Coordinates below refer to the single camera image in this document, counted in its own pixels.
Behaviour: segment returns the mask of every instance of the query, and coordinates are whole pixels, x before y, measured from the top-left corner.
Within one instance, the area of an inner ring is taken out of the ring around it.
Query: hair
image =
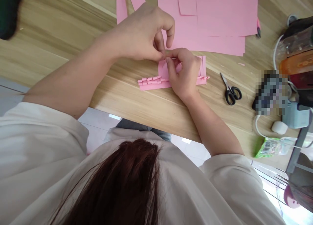
[[[70,211],[57,222],[66,200],[86,174],[78,181],[50,224],[158,224],[158,154],[158,146],[144,139],[121,143],[96,166]]]

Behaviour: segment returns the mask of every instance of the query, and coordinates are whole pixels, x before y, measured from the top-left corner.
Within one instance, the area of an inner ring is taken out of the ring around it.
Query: white shirt
[[[197,168],[153,132],[112,128],[86,156],[88,134],[70,115],[32,103],[0,118],[0,224],[46,224],[75,180],[139,137],[162,146],[160,224],[285,224],[242,155],[217,155]]]

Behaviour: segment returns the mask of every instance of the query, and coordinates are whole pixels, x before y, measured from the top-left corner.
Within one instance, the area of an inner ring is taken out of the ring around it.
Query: hand
[[[165,58],[162,29],[167,31],[169,48],[174,40],[174,18],[159,7],[144,3],[111,31],[111,37],[114,37],[120,57],[160,61]]]
[[[168,52],[166,62],[172,88],[185,103],[188,98],[193,97],[197,92],[196,83],[201,59],[185,48],[178,48]],[[178,74],[176,73],[176,67],[179,63],[182,63],[182,70]]]

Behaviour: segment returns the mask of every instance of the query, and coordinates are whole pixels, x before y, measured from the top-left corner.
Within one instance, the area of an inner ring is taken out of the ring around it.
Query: forearm
[[[197,127],[202,143],[211,156],[218,154],[242,154],[244,152],[234,133],[206,105],[198,92],[194,96],[184,100],[191,117]]]
[[[110,33],[33,86],[23,101],[67,113],[78,119],[87,109],[95,89],[117,59]]]

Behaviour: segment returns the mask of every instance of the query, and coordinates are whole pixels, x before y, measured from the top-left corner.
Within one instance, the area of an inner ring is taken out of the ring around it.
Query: wooden table
[[[146,1],[157,5],[157,0]],[[10,41],[0,42],[0,76],[28,87],[116,25],[116,0],[23,0],[20,10],[17,34]],[[309,17],[313,0],[259,0],[262,38],[247,37],[243,57],[194,52],[206,55],[207,75],[211,77],[207,85],[197,86],[202,98],[228,124],[250,158],[257,138],[253,131],[255,112],[251,108],[256,82],[262,71],[273,69],[275,42],[292,13]],[[235,106],[227,105],[224,99],[220,72],[242,91],[243,98]],[[139,90],[138,79],[157,74],[154,62],[120,59],[100,83],[90,106],[199,142],[187,108],[171,88]],[[260,130],[274,136],[270,127],[279,119],[276,115],[262,116]],[[295,137],[298,130],[288,130],[287,135]],[[285,170],[289,158],[290,154],[258,161]]]

